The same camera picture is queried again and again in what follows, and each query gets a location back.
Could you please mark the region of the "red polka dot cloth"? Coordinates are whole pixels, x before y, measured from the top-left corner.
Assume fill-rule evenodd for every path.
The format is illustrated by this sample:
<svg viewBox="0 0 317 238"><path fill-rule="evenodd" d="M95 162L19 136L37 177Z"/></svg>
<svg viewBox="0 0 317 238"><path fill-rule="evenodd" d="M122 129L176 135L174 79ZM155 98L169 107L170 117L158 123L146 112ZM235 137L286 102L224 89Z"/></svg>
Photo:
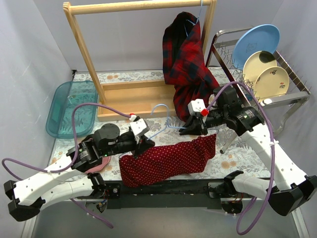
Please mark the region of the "red polka dot cloth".
<svg viewBox="0 0 317 238"><path fill-rule="evenodd" d="M140 187L178 175L201 173L215 156L215 146L216 134L212 134L152 147L137 158L124 155L119 160L121 179L127 187Z"/></svg>

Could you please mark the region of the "red plaid skirt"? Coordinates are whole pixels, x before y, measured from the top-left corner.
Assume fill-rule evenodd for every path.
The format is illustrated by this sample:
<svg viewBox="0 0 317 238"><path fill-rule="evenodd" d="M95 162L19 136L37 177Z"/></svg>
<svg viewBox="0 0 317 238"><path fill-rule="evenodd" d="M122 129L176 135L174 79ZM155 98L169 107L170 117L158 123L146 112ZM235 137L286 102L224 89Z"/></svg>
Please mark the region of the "red plaid skirt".
<svg viewBox="0 0 317 238"><path fill-rule="evenodd" d="M200 23L188 12L176 16L162 39L164 81L173 85L173 103L177 117L186 121L188 104L195 99L208 103L219 83L205 66Z"/></svg>

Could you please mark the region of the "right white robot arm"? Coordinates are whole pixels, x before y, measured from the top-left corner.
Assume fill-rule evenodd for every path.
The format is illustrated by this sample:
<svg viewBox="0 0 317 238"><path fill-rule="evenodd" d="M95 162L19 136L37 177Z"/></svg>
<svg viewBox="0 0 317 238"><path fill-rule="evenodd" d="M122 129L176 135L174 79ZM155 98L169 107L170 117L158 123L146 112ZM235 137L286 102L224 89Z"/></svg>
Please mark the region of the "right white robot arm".
<svg viewBox="0 0 317 238"><path fill-rule="evenodd" d="M202 99L189 102L189 118L181 135L205 135L209 128L225 124L243 139L268 169L273 169L273 184L261 178L234 171L223 183L211 189L218 195L235 197L246 193L260 199L269 197L268 203L279 215L286 216L311 199L317 191L316 176L308 176L278 145L271 140L267 123L253 107L244 107L235 89L216 88L216 106L209 111Z"/></svg>

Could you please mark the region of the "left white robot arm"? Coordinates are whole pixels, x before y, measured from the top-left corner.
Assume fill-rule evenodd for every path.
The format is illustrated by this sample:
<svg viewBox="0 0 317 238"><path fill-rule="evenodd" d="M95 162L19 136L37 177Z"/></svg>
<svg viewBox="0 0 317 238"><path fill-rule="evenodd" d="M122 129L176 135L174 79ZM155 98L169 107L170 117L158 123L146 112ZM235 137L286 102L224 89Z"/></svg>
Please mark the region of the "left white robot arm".
<svg viewBox="0 0 317 238"><path fill-rule="evenodd" d="M104 124L44 171L20 181L5 182L10 215L21 222L61 201L104 197L108 189L105 181L100 173L90 170L100 166L107 156L132 152L138 157L154 147L155 143L145 135L148 131L143 119L131 122L125 133L113 123Z"/></svg>

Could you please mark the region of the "pink polka dot plate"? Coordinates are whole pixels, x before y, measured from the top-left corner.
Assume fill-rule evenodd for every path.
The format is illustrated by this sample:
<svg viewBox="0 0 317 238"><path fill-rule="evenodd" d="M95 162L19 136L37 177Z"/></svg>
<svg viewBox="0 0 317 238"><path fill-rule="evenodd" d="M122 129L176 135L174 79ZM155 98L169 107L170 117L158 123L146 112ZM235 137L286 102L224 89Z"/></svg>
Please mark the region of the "pink polka dot plate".
<svg viewBox="0 0 317 238"><path fill-rule="evenodd" d="M100 165L97 165L91 169L88 169L85 173L97 173L101 171L109 162L111 161L111 157L103 157L102 163Z"/></svg>

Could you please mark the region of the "floral table mat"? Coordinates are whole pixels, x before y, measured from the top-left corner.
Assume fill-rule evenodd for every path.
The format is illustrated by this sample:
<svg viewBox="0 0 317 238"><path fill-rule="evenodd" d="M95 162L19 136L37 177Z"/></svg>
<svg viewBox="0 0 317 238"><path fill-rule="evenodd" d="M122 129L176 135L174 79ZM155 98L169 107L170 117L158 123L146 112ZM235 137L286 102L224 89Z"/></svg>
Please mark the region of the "floral table mat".
<svg viewBox="0 0 317 238"><path fill-rule="evenodd" d="M209 69L219 84L226 84L229 81L220 67L210 67ZM163 79L162 70L99 72L97 75L101 84ZM75 73L74 81L85 80L91 80L88 72ZM152 136L165 127L165 107L158 107L155 112L159 109L163 109L164 113L162 118L151 117L146 119L150 127L150 132L147 133L147 136ZM111 123L119 126L122 132L125 132L128 129L127 121L111 121ZM251 149L251 147L242 139L236 138L224 154L219 152L225 142L227 142L230 136L233 135L233 132L234 131L227 129L224 125L218 126L216 129L209 129L209 134L217 134L216 155L208 160L205 170L201 173L180 175L172 177L171 179L221 179L236 170L241 170L249 176L268 178L270 176L269 170L264 166L263 162L253 149ZM167 128L164 132L154 137L153 141L155 141L156 146L160 146L176 144L181 141L191 141L195 138L197 137L192 135L179 136L176 129ZM68 149L73 146L73 139L56 139L49 165L64 158ZM119 155L111 156L111 161L100 171L100 173L104 180L121 180Z"/></svg>

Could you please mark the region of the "wooden clothes rack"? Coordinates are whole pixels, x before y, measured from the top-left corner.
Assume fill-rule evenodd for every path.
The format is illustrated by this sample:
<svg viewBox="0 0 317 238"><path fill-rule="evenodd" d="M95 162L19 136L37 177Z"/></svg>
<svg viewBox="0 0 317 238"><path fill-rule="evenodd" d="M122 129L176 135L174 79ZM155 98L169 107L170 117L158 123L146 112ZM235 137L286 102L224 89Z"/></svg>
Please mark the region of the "wooden clothes rack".
<svg viewBox="0 0 317 238"><path fill-rule="evenodd" d="M62 6L83 61L104 105L144 118L162 117L159 103L170 107L175 89L162 80L101 84L97 73L162 70L165 29L181 12L200 23L203 54L216 8L214 0L142 0Z"/></svg>

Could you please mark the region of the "metal dish rack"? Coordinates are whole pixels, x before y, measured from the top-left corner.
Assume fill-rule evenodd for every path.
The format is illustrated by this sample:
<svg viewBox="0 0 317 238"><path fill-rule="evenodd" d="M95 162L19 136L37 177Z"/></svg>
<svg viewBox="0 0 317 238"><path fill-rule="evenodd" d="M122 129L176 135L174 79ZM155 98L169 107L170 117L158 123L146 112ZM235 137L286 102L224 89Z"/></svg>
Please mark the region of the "metal dish rack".
<svg viewBox="0 0 317 238"><path fill-rule="evenodd" d="M290 106L281 117L279 127L274 130L278 136L287 120L309 99L311 93L278 51L269 56L262 50L253 50L243 64L233 57L238 39L221 41L223 35L233 36L251 30L250 27L218 31L211 42L207 63L215 57L229 81L246 85L265 109Z"/></svg>

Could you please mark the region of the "teal plastic basket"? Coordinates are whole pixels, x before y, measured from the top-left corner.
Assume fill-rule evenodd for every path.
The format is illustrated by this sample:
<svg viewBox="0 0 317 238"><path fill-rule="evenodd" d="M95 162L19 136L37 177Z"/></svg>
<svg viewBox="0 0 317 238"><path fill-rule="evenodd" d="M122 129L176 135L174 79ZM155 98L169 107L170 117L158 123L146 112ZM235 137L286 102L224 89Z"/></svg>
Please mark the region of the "teal plastic basket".
<svg viewBox="0 0 317 238"><path fill-rule="evenodd" d="M46 122L46 132L54 138L73 139L72 113L83 103L96 103L98 94L90 80L69 81L55 91ZM75 113L75 130L78 137L85 137L93 130L95 106L82 106Z"/></svg>

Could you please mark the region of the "cream plate floral print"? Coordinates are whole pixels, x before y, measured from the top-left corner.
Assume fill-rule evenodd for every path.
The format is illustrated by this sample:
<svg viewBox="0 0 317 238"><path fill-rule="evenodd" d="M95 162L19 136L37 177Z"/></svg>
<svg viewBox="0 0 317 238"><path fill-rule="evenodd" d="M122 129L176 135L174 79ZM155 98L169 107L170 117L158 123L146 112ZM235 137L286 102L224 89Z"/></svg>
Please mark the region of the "cream plate floral print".
<svg viewBox="0 0 317 238"><path fill-rule="evenodd" d="M258 101L285 95L289 89L290 78L287 71L279 66L264 70L253 87Z"/></svg>

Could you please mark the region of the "cream plate black spot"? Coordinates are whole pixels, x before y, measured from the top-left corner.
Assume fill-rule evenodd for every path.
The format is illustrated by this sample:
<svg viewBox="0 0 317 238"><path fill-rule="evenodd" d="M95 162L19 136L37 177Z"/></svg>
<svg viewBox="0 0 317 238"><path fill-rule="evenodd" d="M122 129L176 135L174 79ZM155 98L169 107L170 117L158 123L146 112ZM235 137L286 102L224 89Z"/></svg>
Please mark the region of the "cream plate black spot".
<svg viewBox="0 0 317 238"><path fill-rule="evenodd" d="M277 66L277 61L272 53L267 51L255 52L244 64L243 81L255 82L264 70L274 66Z"/></svg>

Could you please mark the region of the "blue plate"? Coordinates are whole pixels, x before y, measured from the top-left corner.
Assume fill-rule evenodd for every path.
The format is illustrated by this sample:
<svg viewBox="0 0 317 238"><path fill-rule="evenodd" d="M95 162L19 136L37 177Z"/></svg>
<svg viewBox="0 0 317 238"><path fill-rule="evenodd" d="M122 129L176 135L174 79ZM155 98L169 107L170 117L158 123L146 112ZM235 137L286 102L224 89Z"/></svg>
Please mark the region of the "blue plate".
<svg viewBox="0 0 317 238"><path fill-rule="evenodd" d="M242 69L247 59L258 51L274 53L280 41L280 31L272 24L263 24L247 31L236 43L232 62Z"/></svg>

